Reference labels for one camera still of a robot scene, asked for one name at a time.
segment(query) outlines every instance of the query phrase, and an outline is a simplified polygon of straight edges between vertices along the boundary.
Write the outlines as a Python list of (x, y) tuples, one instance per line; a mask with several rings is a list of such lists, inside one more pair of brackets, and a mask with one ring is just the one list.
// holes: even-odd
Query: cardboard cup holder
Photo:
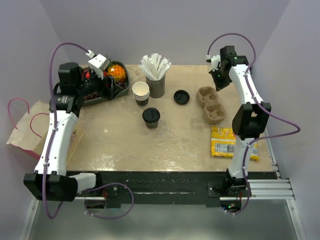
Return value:
[(203, 108), (203, 119), (209, 124), (221, 123), (226, 118), (225, 108), (218, 102), (218, 93), (213, 87), (198, 89), (196, 99)]

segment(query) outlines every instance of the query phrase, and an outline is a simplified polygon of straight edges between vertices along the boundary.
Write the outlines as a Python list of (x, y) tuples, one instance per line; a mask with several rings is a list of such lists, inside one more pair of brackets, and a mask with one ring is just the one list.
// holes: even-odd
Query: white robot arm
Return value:
[[(241, 107), (232, 121), (232, 130), (235, 134), (235, 148), (232, 163), (227, 169), (227, 181), (223, 185), (223, 191), (233, 189), (236, 192), (245, 187), (243, 163), (245, 174), (248, 175), (248, 163), (250, 160), (252, 146), (249, 146), (248, 154), (245, 157), (245, 149), (248, 144), (257, 139), (264, 132), (269, 116), (265, 114), (255, 103), (249, 91), (245, 71), (248, 68), (248, 60), (245, 56), (237, 55), (234, 46), (225, 46), (220, 50), (220, 55), (206, 56), (207, 62), (211, 62), (212, 70), (209, 72), (216, 86), (216, 90), (227, 87), (234, 83)], [(260, 97), (253, 83), (250, 71), (247, 74), (248, 82), (253, 90), (254, 96), (269, 112), (271, 105), (265, 103)]]
[[(61, 92), (54, 92), (54, 98), (49, 103), (50, 122), (43, 151), (34, 172), (24, 176), (24, 185), (39, 200), (42, 199), (42, 181), (44, 165), (46, 168), (46, 198), (49, 201), (73, 201), (77, 193), (96, 186), (96, 174), (80, 173), (66, 176), (66, 159), (70, 140), (78, 121), (80, 109), (84, 104), (84, 97), (99, 94), (101, 97), (112, 99), (113, 78), (104, 76), (104, 70), (109, 60), (101, 54), (95, 55), (88, 51), (91, 58), (88, 61), (90, 80), (84, 81), (85, 73), (75, 62), (68, 62), (59, 66), (58, 83)], [(54, 129), (54, 108), (56, 104), (56, 129)], [(52, 132), (55, 131), (53, 141), (50, 142)], [(46, 152), (49, 149), (47, 162)]]

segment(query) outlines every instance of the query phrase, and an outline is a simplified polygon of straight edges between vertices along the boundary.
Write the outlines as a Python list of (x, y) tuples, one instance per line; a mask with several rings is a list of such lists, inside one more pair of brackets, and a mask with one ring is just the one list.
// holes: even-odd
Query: pink bag handle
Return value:
[(38, 137), (40, 137), (40, 138), (42, 138), (42, 136), (40, 136), (38, 133), (36, 133), (36, 132), (33, 130), (31, 124), (32, 124), (32, 121), (34, 120), (34, 118), (35, 118), (36, 116), (38, 116), (38, 115), (41, 115), (41, 114), (43, 114), (43, 115), (48, 115), (48, 116), (49, 116), (48, 113), (39, 112), (39, 113), (37, 113), (36, 115), (34, 115), (34, 116), (31, 118), (31, 121), (30, 121), (30, 124), (29, 124), (31, 131), (32, 131), (35, 135), (37, 135)]
[(11, 122), (12, 122), (12, 125), (14, 126), (14, 128), (15, 128), (15, 129), (18, 129), (18, 128), (17, 128), (17, 125), (15, 124), (15, 121), (14, 121), (12, 115), (11, 115), (11, 111), (10, 111), (10, 104), (11, 104), (11, 102), (14, 101), (14, 100), (24, 101), (25, 104), (26, 104), (27, 107), (28, 107), (28, 114), (30, 114), (30, 106), (29, 106), (29, 103), (28, 103), (26, 100), (24, 100), (24, 99), (22, 99), (22, 98), (19, 98), (19, 97), (13, 98), (13, 99), (11, 99), (11, 100), (8, 102), (8, 107), (7, 107), (7, 109), (8, 109), (9, 117), (10, 117), (10, 119), (11, 119)]

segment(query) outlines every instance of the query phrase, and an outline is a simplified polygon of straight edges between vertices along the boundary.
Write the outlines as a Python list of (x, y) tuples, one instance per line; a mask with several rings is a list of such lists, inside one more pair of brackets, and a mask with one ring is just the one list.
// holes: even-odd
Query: gray cup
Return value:
[(166, 75), (163, 76), (160, 80), (152, 81), (148, 77), (146, 78), (146, 84), (148, 84), (150, 89), (150, 97), (153, 99), (161, 98), (165, 94), (165, 80)]

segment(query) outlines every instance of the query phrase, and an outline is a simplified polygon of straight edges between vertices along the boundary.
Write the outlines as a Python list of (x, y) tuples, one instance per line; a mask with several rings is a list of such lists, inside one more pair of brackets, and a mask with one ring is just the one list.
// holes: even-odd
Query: paper cup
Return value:
[(149, 86), (143, 81), (138, 81), (132, 86), (133, 95), (137, 98), (143, 98), (150, 94)]
[(142, 118), (148, 129), (156, 129), (160, 119), (160, 112), (158, 109), (150, 107), (143, 111)]
[(143, 81), (138, 81), (132, 86), (133, 96), (135, 98), (136, 104), (144, 108), (149, 102), (149, 86)]

